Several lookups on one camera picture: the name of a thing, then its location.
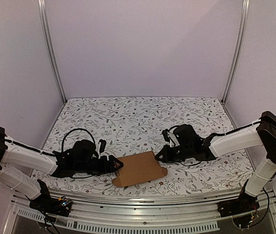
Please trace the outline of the brown cardboard box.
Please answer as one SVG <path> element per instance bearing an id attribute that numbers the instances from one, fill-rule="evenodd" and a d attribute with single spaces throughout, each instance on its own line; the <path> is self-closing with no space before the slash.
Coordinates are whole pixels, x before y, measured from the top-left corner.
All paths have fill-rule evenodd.
<path id="1" fill-rule="evenodd" d="M 167 176 L 166 168 L 161 167 L 153 151 L 119 157 L 123 167 L 116 172 L 112 180 L 116 187 L 132 186 Z"/>

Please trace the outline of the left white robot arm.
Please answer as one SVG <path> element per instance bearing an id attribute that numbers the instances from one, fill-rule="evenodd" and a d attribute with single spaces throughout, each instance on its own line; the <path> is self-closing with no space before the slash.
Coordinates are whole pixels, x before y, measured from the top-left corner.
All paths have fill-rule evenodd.
<path id="1" fill-rule="evenodd" d="M 22 169 L 40 171 L 55 178 L 77 179 L 76 174 L 100 176 L 113 173 L 123 167 L 123 163 L 113 155 L 103 156 L 106 142 L 101 140 L 96 149 L 94 139 L 76 141 L 72 148 L 44 151 L 18 142 L 0 127 L 0 183 L 23 193 L 45 212 L 54 208 L 54 200 L 48 196 L 44 182 L 31 178 Z"/>

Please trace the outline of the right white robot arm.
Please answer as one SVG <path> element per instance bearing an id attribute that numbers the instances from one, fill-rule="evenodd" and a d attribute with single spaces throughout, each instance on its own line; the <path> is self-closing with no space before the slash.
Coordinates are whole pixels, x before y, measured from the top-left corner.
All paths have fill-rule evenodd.
<path id="1" fill-rule="evenodd" d="M 265 111 L 251 123 L 226 133 L 210 133 L 200 137 L 193 126 L 183 124 L 162 132 L 166 145 L 155 159 L 163 163 L 181 163 L 186 159 L 213 161 L 237 151 L 246 150 L 256 169 L 245 182 L 241 197 L 234 202 L 237 212 L 243 213 L 253 204 L 266 184 L 276 175 L 276 115 Z"/>

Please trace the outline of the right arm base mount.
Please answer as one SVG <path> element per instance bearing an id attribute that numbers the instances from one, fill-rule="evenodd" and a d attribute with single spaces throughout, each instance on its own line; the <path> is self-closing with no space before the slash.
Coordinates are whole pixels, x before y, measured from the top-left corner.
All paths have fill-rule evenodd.
<path id="1" fill-rule="evenodd" d="M 248 180 L 246 180 L 246 182 L 244 183 L 238 198 L 217 203 L 217 211 L 220 213 L 221 217 L 240 215 L 241 213 L 246 212 L 250 213 L 248 215 L 240 215 L 238 217 L 232 218 L 233 224 L 240 230 L 249 229 L 250 227 L 258 225 L 266 217 L 270 208 L 269 195 L 267 191 L 263 188 L 263 191 L 267 197 L 267 209 L 260 220 L 255 223 L 255 219 L 259 218 L 258 209 L 260 208 L 260 205 L 257 200 L 257 196 L 253 197 L 246 194 L 245 187 L 247 185 L 247 182 Z"/>

